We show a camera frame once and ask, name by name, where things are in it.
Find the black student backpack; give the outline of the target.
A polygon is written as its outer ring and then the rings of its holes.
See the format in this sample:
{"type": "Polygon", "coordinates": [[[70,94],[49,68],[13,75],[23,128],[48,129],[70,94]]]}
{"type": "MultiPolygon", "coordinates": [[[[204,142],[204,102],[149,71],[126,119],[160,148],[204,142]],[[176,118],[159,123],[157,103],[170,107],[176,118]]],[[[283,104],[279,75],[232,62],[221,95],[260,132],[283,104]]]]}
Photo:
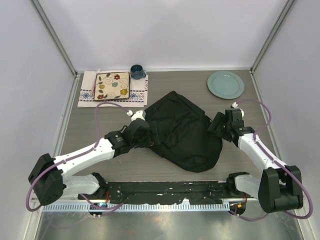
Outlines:
{"type": "Polygon", "coordinates": [[[150,149],[185,171],[212,169],[220,157],[223,141],[209,132],[212,120],[205,111],[176,91],[171,91],[145,110],[154,124],[158,144],[150,149]]]}

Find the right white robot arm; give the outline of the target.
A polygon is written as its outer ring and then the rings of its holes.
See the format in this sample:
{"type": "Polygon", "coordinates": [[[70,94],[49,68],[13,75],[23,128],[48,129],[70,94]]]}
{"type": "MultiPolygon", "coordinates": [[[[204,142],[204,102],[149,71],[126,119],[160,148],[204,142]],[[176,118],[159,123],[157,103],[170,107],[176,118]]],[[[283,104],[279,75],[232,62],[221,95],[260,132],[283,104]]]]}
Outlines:
{"type": "Polygon", "coordinates": [[[301,171],[277,158],[260,140],[255,130],[245,126],[242,110],[218,112],[209,132],[216,134],[243,151],[260,171],[260,178],[247,172],[228,175],[226,193],[233,198],[246,194],[258,200],[266,213],[283,212],[303,207],[303,190],[299,186],[301,171]]]}

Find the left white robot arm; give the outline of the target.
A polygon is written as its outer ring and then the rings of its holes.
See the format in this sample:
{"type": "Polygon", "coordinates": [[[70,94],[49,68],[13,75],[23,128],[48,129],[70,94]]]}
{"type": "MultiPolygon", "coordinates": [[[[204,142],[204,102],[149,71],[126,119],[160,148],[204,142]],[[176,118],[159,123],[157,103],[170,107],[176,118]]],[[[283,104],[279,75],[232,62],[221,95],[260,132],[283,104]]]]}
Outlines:
{"type": "Polygon", "coordinates": [[[78,172],[126,154],[132,148],[149,148],[157,144],[156,123],[138,118],[80,150],[55,157],[48,153],[40,156],[28,177],[30,190],[34,191],[41,206],[74,194],[91,195],[100,200],[107,192],[105,180],[97,173],[78,176],[78,172]]]}

